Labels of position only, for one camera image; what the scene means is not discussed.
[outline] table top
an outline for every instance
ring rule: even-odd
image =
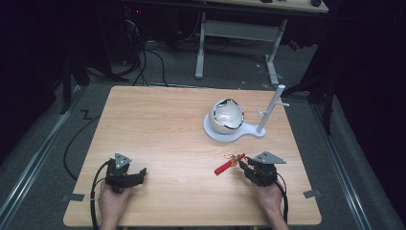
[[[277,105],[266,135],[242,136],[219,143],[207,136],[203,119],[220,99],[232,98],[244,110],[245,122],[257,125],[257,107],[265,110],[273,91],[204,88],[115,86],[111,89],[74,194],[64,217],[68,226],[91,226],[89,195],[99,167],[114,153],[132,158],[128,173],[147,168],[143,185],[136,186],[121,226],[266,225],[250,181],[232,167],[216,176],[226,152],[255,157],[268,150],[286,160],[276,165],[286,181],[288,224],[318,224],[321,215],[311,190],[284,107]],[[100,187],[96,188],[96,197]],[[96,202],[98,221],[101,220]]]
[[[322,1],[319,7],[313,7],[310,0],[273,0],[272,3],[262,3],[260,0],[206,0],[207,2],[234,4],[250,7],[272,8],[297,12],[328,12],[328,7]]]

